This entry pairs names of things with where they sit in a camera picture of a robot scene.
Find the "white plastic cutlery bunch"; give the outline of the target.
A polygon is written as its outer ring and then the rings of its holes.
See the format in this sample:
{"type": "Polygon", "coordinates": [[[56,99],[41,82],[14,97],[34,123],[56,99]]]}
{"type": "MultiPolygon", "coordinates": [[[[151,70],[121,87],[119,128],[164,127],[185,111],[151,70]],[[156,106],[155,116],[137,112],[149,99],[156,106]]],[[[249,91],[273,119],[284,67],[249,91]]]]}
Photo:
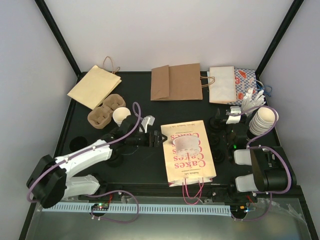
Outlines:
{"type": "Polygon", "coordinates": [[[265,103],[266,102],[263,89],[256,92],[256,95],[254,96],[254,89],[249,88],[248,92],[242,99],[241,110],[245,112],[253,107],[262,106],[265,103]]]}

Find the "cake print paper bag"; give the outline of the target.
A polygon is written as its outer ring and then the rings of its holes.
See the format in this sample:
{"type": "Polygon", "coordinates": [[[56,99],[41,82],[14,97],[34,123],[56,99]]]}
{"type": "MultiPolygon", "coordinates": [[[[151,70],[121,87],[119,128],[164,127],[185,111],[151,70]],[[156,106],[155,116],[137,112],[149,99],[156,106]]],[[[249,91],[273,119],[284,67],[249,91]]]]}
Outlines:
{"type": "Polygon", "coordinates": [[[203,120],[165,124],[163,153],[168,185],[181,187],[187,205],[196,205],[205,183],[217,176],[203,120]]]}

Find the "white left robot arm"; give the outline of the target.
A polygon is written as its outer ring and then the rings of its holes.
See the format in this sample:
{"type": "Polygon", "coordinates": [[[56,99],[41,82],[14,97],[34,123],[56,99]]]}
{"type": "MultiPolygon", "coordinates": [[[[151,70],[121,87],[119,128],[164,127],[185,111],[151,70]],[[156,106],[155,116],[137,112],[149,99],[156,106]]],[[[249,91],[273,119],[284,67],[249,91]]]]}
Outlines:
{"type": "Polygon", "coordinates": [[[116,165],[130,147],[158,147],[168,138],[160,130],[148,129],[154,121],[151,115],[143,119],[129,115],[120,126],[82,149],[55,158],[43,156],[26,182],[27,200],[49,209],[68,197],[92,195],[97,200],[103,199],[107,186],[92,174],[78,176],[78,173],[100,162],[116,165]]]}

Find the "red blue patterned bag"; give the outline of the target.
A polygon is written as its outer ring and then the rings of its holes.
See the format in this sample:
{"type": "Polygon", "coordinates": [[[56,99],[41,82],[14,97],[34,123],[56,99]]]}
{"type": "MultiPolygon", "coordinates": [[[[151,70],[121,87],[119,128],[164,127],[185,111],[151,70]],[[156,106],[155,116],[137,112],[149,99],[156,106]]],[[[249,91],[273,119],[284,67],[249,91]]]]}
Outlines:
{"type": "Polygon", "coordinates": [[[234,77],[236,101],[230,102],[230,105],[240,106],[249,88],[254,89],[254,96],[256,96],[256,92],[260,90],[264,90],[264,94],[267,96],[270,96],[272,92],[272,87],[263,85],[263,83],[256,78],[256,72],[254,69],[235,68],[234,77]]]}

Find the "brown kraft paper bag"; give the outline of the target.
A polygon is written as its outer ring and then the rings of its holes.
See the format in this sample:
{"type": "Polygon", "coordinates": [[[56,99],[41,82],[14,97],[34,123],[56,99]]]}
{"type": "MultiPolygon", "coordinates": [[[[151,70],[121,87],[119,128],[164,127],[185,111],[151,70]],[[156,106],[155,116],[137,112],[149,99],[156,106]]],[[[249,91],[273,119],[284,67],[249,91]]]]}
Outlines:
{"type": "Polygon", "coordinates": [[[202,100],[199,63],[161,66],[151,70],[152,101],[202,100]]]}

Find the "white paper bag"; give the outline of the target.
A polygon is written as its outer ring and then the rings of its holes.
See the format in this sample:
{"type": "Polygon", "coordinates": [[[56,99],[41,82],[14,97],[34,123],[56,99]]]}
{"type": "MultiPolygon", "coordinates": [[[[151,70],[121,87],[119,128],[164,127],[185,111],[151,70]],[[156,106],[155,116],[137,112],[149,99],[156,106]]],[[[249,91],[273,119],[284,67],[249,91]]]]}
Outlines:
{"type": "Polygon", "coordinates": [[[209,102],[212,104],[228,104],[237,100],[235,68],[233,66],[210,67],[207,76],[201,76],[202,88],[208,87],[209,102]]]}

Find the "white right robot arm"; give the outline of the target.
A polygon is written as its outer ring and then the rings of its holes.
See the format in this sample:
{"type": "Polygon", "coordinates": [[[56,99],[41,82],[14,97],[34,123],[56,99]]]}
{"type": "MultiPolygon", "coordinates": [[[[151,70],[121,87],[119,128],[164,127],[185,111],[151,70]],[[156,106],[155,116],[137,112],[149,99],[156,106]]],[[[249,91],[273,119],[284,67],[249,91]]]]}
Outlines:
{"type": "Polygon", "coordinates": [[[230,179],[228,198],[240,201],[246,192],[284,194],[297,185],[296,175],[281,146],[248,146],[249,123],[245,116],[227,123],[226,113],[216,112],[208,122],[208,140],[217,175],[230,179]]]}

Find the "brown pulp cup carrier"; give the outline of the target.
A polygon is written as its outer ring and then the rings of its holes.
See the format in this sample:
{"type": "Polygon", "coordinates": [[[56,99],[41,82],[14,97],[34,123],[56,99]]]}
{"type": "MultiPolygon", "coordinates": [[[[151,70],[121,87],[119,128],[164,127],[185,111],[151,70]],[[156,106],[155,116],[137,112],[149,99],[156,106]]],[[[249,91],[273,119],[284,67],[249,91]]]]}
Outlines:
{"type": "Polygon", "coordinates": [[[126,102],[119,94],[110,94],[88,114],[87,120],[95,129],[103,129],[111,122],[113,112],[125,106],[126,102]]]}

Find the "stack of black lids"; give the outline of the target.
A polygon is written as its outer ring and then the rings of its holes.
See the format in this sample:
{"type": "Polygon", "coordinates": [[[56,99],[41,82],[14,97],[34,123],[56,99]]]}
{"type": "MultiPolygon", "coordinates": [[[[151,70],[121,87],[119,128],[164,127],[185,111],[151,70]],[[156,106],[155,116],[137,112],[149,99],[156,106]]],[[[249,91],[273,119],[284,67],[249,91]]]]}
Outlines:
{"type": "Polygon", "coordinates": [[[76,152],[88,146],[88,141],[84,136],[77,136],[73,138],[69,143],[69,149],[72,152],[76,152]]]}

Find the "white perforated front rail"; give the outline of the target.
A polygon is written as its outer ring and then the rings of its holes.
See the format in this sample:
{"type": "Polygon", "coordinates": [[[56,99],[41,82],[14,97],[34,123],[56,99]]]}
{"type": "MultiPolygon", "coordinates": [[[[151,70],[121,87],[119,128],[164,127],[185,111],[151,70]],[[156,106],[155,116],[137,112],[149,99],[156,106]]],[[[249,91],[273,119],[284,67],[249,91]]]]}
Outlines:
{"type": "Polygon", "coordinates": [[[102,203],[59,202],[53,207],[42,209],[54,213],[102,213],[102,214],[158,214],[158,215],[205,215],[231,216],[227,205],[184,205],[184,204],[129,204],[111,203],[108,207],[102,203]]]}

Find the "stack of paper cups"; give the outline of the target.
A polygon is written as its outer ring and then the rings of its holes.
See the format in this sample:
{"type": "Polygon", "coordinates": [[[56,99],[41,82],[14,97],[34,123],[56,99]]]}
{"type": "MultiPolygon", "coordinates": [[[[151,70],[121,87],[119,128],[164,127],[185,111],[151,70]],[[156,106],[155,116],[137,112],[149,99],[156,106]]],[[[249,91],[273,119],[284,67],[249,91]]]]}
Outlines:
{"type": "Polygon", "coordinates": [[[261,136],[268,132],[277,122],[279,115],[275,110],[260,107],[249,122],[249,130],[255,136],[261,136]]]}

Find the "white paper coffee cup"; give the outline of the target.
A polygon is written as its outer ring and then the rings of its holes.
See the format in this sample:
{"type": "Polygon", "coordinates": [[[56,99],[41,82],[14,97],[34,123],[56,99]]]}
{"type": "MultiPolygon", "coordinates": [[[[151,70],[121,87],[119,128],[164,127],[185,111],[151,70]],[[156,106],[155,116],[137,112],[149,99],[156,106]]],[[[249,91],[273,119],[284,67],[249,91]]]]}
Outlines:
{"type": "Polygon", "coordinates": [[[131,115],[131,111],[127,107],[118,107],[112,114],[113,121],[119,127],[123,120],[131,115]]]}

